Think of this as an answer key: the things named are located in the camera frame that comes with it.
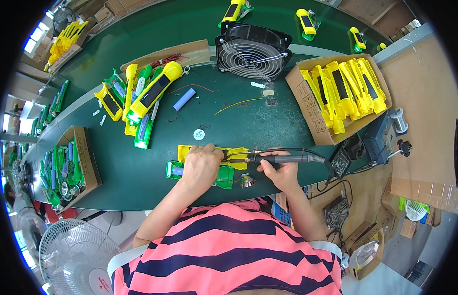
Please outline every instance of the yellow wire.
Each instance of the yellow wire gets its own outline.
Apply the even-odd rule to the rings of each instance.
[[[217,114],[219,114],[220,112],[222,112],[223,110],[228,109],[228,108],[230,108],[230,107],[233,107],[233,106],[235,106],[236,104],[245,103],[245,102],[250,102],[250,101],[257,101],[257,100],[261,100],[261,98],[252,98],[251,100],[246,100],[246,101],[242,101],[242,102],[238,102],[238,103],[231,104],[230,106],[225,107],[224,109],[220,110],[219,112],[215,113],[214,115],[217,115]]]

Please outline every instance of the black cooling fan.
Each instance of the black cooling fan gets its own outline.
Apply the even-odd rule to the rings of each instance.
[[[340,227],[349,216],[349,202],[346,198],[339,196],[332,203],[324,207],[324,217],[328,229]]]
[[[291,59],[292,38],[265,27],[225,21],[216,37],[218,69],[251,79],[274,80]]]

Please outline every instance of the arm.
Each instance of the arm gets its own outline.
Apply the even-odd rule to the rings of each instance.
[[[213,144],[192,146],[185,160],[183,176],[144,219],[134,237],[133,248],[164,237],[181,212],[205,193],[217,178],[223,153]]]
[[[287,151],[265,152],[261,156],[290,155]],[[257,171],[264,172],[273,184],[285,193],[290,206],[291,220],[296,231],[310,241],[326,241],[326,234],[305,192],[298,184],[298,163],[281,163],[275,170],[266,160],[262,160]]]

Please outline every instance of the green tabletop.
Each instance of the green tabletop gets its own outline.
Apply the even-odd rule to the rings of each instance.
[[[271,0],[251,1],[251,4],[256,8],[243,19],[245,22],[288,32],[292,34],[294,44],[350,53],[347,31],[352,26],[366,32],[366,39],[371,42],[367,45],[372,48],[375,43],[373,40],[386,42],[379,33],[353,17],[318,2],[291,1],[283,3],[286,5],[284,7],[280,2]],[[298,23],[294,15],[301,7],[315,10],[317,19],[322,21],[319,34],[311,43],[297,35]],[[66,102],[69,105],[104,78],[108,78],[112,68],[119,68],[121,64],[139,56],[204,38],[213,45],[214,37],[219,31],[217,24],[225,9],[226,4],[211,1],[169,0],[114,24],[90,40],[85,49],[61,71],[71,82],[70,90],[66,93]],[[102,114],[92,116],[98,109],[98,103],[96,99],[91,99],[52,128],[41,140],[33,157],[36,160],[43,157],[45,151],[56,143],[61,132],[69,126],[88,127],[103,185],[90,192],[76,206],[107,210],[153,209],[175,184],[174,180],[165,177],[165,166],[167,160],[178,160],[178,145],[214,143],[220,147],[244,146],[249,149],[255,145],[262,149],[281,145],[310,148],[330,158],[336,147],[315,146],[298,104],[284,79],[289,72],[288,67],[307,58],[312,56],[295,54],[287,69],[273,82],[275,95],[271,98],[278,100],[279,104],[276,106],[267,106],[261,89],[250,86],[249,79],[220,73],[211,65],[192,68],[190,74],[176,80],[167,93],[188,84],[201,85],[214,92],[193,86],[197,94],[178,112],[178,118],[172,122],[167,122],[176,115],[172,106],[189,87],[165,94],[153,126],[149,150],[133,146],[134,137],[124,134],[125,123],[122,121],[113,122],[108,117],[103,126],[100,126]],[[227,105],[252,98],[263,99],[234,106],[214,115]],[[193,138],[193,132],[198,128],[205,130],[205,137],[201,141]],[[356,161],[352,168],[360,167],[367,161],[369,159],[366,156],[365,159]],[[236,170],[235,179],[241,173],[247,172],[257,180],[254,186],[242,189],[236,184],[231,190],[212,187],[193,205],[244,200],[278,192],[263,173],[256,171],[255,166],[249,166],[246,171]],[[326,180],[328,174],[324,164],[302,163],[299,165],[298,182],[306,186]],[[45,200],[39,189],[36,189],[35,198]]]

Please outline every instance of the pink and navy striped shirt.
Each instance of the pink and navy striped shirt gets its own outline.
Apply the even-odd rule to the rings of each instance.
[[[264,206],[259,198],[185,210],[164,238],[111,260],[114,294],[342,294],[340,249],[308,243]]]

